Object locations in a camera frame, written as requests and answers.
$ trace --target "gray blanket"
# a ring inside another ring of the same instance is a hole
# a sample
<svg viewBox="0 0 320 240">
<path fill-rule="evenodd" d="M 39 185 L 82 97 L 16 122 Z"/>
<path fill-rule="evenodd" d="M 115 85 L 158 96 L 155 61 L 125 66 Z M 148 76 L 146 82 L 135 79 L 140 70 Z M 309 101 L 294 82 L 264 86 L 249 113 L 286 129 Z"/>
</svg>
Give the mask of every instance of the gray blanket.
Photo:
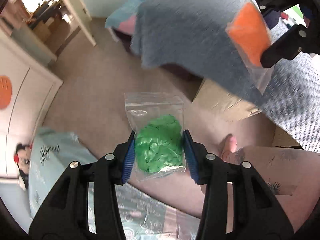
<svg viewBox="0 0 320 240">
<path fill-rule="evenodd" d="M 253 102 L 305 150 L 320 152 L 319 71 L 308 54 L 282 59 L 263 95 L 225 32 L 245 0 L 146 0 L 139 6 L 132 51 L 147 68 L 176 63 Z M 287 31 L 280 21 L 273 41 Z"/>
</svg>

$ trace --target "bag of orange clay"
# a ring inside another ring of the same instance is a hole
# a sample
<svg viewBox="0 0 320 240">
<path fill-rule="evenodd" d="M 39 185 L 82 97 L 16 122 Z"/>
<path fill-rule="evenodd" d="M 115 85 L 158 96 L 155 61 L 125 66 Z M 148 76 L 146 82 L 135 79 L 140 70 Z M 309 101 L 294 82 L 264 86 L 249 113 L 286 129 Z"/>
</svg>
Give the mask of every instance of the bag of orange clay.
<svg viewBox="0 0 320 240">
<path fill-rule="evenodd" d="M 226 32 L 235 45 L 251 78 L 261 94 L 268 86 L 274 66 L 263 68 L 262 53 L 271 46 L 270 30 L 259 9 L 251 0 L 246 0 Z"/>
</svg>

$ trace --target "open doorway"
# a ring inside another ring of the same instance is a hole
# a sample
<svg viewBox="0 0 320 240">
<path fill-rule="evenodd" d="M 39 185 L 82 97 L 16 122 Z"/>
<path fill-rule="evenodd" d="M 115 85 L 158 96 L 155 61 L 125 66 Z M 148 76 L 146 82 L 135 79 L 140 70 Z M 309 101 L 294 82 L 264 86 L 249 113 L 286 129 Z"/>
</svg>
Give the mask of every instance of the open doorway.
<svg viewBox="0 0 320 240">
<path fill-rule="evenodd" d="M 80 29 L 62 0 L 21 0 L 29 18 L 25 23 L 57 56 L 67 38 Z"/>
</svg>

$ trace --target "clear plastic bag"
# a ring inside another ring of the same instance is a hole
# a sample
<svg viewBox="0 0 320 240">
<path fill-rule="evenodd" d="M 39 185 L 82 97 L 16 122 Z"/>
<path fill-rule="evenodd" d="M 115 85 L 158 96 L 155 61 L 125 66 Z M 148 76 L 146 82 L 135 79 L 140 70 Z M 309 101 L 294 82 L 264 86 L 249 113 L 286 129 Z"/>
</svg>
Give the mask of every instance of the clear plastic bag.
<svg viewBox="0 0 320 240">
<path fill-rule="evenodd" d="M 125 110 L 135 134 L 138 181 L 184 171 L 183 101 L 168 93 L 126 93 Z"/>
<path fill-rule="evenodd" d="M 263 68 L 262 53 L 271 46 L 270 30 L 259 9 L 251 0 L 246 0 L 226 32 L 235 45 L 256 88 L 261 94 L 266 90 L 274 66 Z"/>
</svg>

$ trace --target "green slime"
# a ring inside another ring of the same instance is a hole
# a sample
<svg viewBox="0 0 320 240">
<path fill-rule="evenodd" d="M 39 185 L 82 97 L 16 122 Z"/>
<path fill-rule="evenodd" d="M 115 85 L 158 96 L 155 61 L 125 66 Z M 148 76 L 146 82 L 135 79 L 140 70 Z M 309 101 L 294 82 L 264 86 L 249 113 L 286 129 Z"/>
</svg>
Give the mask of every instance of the green slime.
<svg viewBox="0 0 320 240">
<path fill-rule="evenodd" d="M 179 121 L 170 114 L 151 120 L 137 134 L 134 148 L 138 168 L 147 173 L 183 166 Z"/>
</svg>

